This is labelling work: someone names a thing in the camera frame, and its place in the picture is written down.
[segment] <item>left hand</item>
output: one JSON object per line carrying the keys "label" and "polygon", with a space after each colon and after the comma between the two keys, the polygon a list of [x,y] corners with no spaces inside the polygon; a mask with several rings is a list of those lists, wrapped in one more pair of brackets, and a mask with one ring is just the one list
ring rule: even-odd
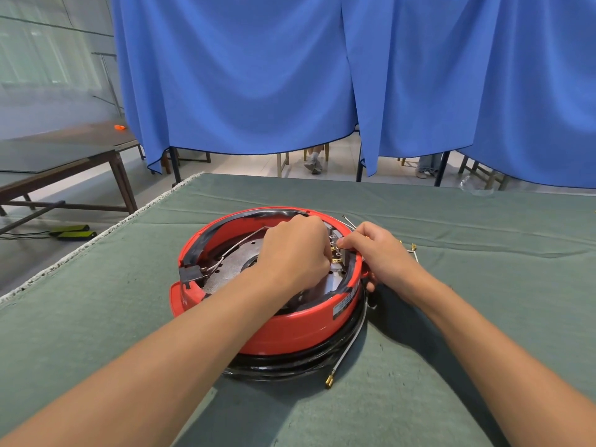
{"label": "left hand", "polygon": [[297,215],[268,229],[255,266],[282,279],[293,294],[312,288],[329,272],[332,250],[317,216]]}

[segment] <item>forearm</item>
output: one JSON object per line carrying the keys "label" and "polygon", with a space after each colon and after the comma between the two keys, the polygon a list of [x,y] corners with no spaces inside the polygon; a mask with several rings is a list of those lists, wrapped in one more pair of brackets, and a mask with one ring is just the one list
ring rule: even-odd
{"label": "forearm", "polygon": [[596,406],[431,278],[417,299],[514,446],[588,446]]}
{"label": "forearm", "polygon": [[263,278],[256,267],[246,270],[41,410],[0,446],[168,446],[242,345],[291,297],[292,289]]}

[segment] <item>coiled black cable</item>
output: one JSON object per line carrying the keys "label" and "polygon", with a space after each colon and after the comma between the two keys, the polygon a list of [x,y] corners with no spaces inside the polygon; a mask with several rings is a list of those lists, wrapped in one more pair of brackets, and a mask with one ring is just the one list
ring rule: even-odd
{"label": "coiled black cable", "polygon": [[270,356],[238,354],[222,375],[239,380],[271,382],[309,375],[335,365],[351,339],[358,335],[362,318],[366,317],[367,298],[365,293],[366,289],[361,285],[352,315],[327,340],[295,353]]}

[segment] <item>tiled floor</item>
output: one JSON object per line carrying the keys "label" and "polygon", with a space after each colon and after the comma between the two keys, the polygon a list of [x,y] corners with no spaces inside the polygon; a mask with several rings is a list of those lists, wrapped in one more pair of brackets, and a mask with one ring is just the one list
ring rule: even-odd
{"label": "tiled floor", "polygon": [[[356,166],[360,149],[360,138],[353,134],[331,144],[330,161],[323,161],[324,172],[314,176],[303,166],[303,153],[290,153],[290,165],[286,166],[283,178],[293,179],[331,179],[351,180],[356,177]],[[199,157],[197,152],[181,151],[182,157]],[[130,184],[135,191],[139,207],[151,201],[171,188],[174,178],[171,175],[152,175],[141,161],[136,149],[122,154]],[[443,177],[444,187],[457,187],[462,179],[457,171],[462,155],[452,152]],[[433,185],[434,179],[418,179],[415,175],[417,158],[406,160],[401,166],[395,158],[380,158],[378,172],[364,177],[365,182],[395,183],[401,185]],[[221,156],[212,154],[212,163],[183,162],[181,174],[187,178],[197,172],[223,174],[246,174],[253,176],[276,176],[277,160],[271,156]],[[482,183],[472,178],[470,184],[480,188]],[[566,194],[596,194],[594,190],[578,190],[573,188],[547,187],[513,179],[507,191],[557,192]],[[31,194],[33,200],[67,200],[86,204],[120,204],[122,199],[116,187],[109,165],[80,173],[62,182],[51,185]],[[7,217],[0,219],[0,225],[26,216],[29,210],[25,207],[5,207]],[[93,230],[101,232],[124,217],[123,213],[52,210],[42,217],[16,229],[15,233],[44,231],[50,226],[64,224],[90,224]],[[22,284],[35,273],[46,268],[58,259],[77,248],[79,244],[62,243],[55,240],[16,240],[0,241],[0,296]]]}

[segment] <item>green felt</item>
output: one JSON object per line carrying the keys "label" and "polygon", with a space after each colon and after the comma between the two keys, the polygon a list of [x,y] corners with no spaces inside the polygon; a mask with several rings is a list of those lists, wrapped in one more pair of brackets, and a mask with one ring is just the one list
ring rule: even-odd
{"label": "green felt", "polygon": [[[370,220],[416,243],[430,272],[596,399],[596,199],[204,174],[0,306],[0,435],[167,323],[184,243],[263,205]],[[399,316],[407,328],[415,313]],[[439,372],[389,331],[369,323],[330,391],[325,376],[219,380],[178,444],[490,445]]]}

